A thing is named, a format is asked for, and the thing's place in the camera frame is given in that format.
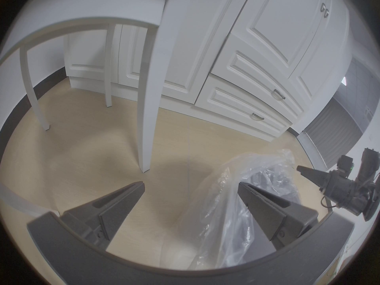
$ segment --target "white chair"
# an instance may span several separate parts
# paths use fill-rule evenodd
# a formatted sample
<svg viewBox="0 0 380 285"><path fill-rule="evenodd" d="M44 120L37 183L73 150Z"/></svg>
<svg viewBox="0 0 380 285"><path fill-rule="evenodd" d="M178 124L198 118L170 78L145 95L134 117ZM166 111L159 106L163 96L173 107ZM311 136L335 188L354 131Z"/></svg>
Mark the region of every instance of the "white chair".
<svg viewBox="0 0 380 285"><path fill-rule="evenodd" d="M45 119L30 80L27 50L51 38L84 30L107 30L104 87L111 106L111 45L116 24L148 29L141 60L137 104L138 157L150 169L157 113L173 46L191 0L32 0L20 12L0 53L0 64L20 49L21 73L31 106L45 130Z"/></svg>

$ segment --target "transparent plastic sheet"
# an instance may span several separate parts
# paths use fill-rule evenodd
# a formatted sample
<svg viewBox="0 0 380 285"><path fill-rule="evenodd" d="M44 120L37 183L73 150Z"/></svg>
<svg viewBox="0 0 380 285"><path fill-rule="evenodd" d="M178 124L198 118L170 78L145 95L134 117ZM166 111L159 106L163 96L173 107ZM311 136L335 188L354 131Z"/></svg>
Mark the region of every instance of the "transparent plastic sheet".
<svg viewBox="0 0 380 285"><path fill-rule="evenodd" d="M246 153L221 165L202 181L166 235L160 267L202 270L245 263L244 256L255 237L254 220L238 196L239 183L247 182L300 203L293 173L290 150L278 155Z"/></svg>

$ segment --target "drawer handle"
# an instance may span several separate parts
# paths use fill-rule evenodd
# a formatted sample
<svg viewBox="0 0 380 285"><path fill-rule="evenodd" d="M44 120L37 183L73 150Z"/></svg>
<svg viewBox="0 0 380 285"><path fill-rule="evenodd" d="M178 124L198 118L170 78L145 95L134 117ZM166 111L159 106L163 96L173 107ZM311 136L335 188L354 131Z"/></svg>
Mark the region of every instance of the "drawer handle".
<svg viewBox="0 0 380 285"><path fill-rule="evenodd" d="M274 89L274 92L276 92L278 95L280 95L282 99L285 99L285 96L282 95L277 89Z"/></svg>
<svg viewBox="0 0 380 285"><path fill-rule="evenodd" d="M252 113L251 117L252 116L259 118L259 120L261 120L261 121L264 120L264 117L261 117L261 116L257 115L256 113Z"/></svg>

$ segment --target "gray curtain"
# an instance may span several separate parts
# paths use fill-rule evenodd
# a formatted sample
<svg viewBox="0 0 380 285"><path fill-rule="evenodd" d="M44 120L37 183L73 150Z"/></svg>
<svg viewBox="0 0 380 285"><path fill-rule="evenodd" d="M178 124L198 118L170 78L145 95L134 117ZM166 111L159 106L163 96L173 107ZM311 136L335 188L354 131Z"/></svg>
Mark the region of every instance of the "gray curtain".
<svg viewBox="0 0 380 285"><path fill-rule="evenodd" d="M346 155L363 135L349 113L332 98L305 129L328 169Z"/></svg>

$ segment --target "chair seat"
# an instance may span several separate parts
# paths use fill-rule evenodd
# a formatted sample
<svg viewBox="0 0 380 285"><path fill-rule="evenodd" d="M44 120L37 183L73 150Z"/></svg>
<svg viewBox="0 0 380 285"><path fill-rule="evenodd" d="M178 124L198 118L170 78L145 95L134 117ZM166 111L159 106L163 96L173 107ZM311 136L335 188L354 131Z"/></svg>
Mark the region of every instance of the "chair seat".
<svg viewBox="0 0 380 285"><path fill-rule="evenodd" d="M46 36L54 31L61 30L63 35L69 26L116 23L159 26L164 5L165 0L32 0L16 18L0 53L0 64L21 45L38 37L46 41Z"/></svg>

